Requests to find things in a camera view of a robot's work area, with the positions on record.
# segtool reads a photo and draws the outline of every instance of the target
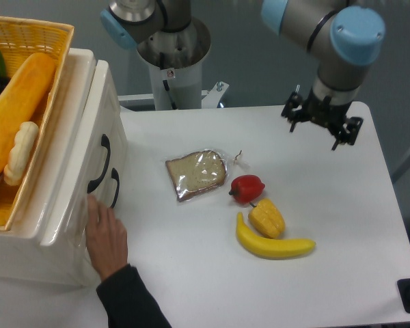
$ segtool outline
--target white table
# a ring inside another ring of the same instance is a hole
[[[354,146],[332,152],[333,137],[299,124],[282,107],[122,113],[130,153],[118,216],[129,260],[173,327],[332,327],[410,321],[396,282],[410,277],[410,246],[367,106]],[[243,150],[287,223],[285,238],[315,251],[265,260],[235,237],[240,207],[229,183],[177,204],[169,156],[200,148]],[[106,327],[93,288],[0,279],[0,327]]]

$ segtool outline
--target baguette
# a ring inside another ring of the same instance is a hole
[[[55,61],[44,53],[30,55],[0,95],[0,173],[14,147],[15,134],[30,121],[36,107],[51,87]]]
[[[193,152],[180,159],[166,161],[179,202],[189,200],[224,184],[226,166],[212,150]]]

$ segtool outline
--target wicker basket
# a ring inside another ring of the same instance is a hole
[[[44,97],[31,120],[40,127],[25,177],[19,187],[0,183],[0,231],[8,231],[27,204],[36,181],[35,162],[41,159],[46,126],[59,87],[65,58],[70,48],[74,27],[41,20],[0,16],[0,51],[6,64],[6,72],[12,77],[32,53],[46,53],[55,60],[57,69],[51,91]]]

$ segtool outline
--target person's arm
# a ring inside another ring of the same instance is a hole
[[[88,197],[87,249],[102,280],[97,294],[109,326],[170,327],[158,303],[148,292],[136,268],[128,264],[127,233],[112,208]]]
[[[97,288],[112,327],[170,327],[138,271],[126,265]]]

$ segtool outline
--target bread slice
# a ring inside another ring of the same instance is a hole
[[[213,150],[193,152],[180,159],[166,161],[178,201],[189,200],[224,184],[226,166]]]

